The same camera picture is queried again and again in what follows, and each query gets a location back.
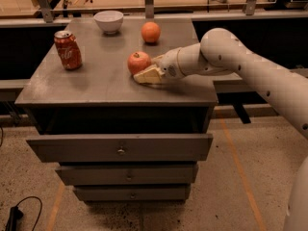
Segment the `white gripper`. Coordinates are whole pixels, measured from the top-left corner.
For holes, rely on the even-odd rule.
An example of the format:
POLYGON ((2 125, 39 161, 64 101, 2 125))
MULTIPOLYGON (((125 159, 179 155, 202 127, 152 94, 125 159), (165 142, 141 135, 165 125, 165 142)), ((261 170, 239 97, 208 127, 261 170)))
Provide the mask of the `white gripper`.
POLYGON ((179 48, 172 49, 163 55, 151 58, 152 65, 133 76, 139 84, 161 84, 162 77, 168 79, 181 79, 185 75, 178 63, 179 48))

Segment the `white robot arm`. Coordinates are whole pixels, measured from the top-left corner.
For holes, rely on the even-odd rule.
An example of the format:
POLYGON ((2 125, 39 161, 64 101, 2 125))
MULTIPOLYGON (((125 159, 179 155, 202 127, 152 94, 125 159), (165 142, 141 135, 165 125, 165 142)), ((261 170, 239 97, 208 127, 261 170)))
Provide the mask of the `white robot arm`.
MULTIPOLYGON (((238 74, 308 139, 308 79, 249 50, 223 28, 197 44, 172 49, 133 75, 139 84, 162 84, 190 75, 238 74)), ((283 231, 308 231, 308 159, 300 166, 288 201, 283 231)))

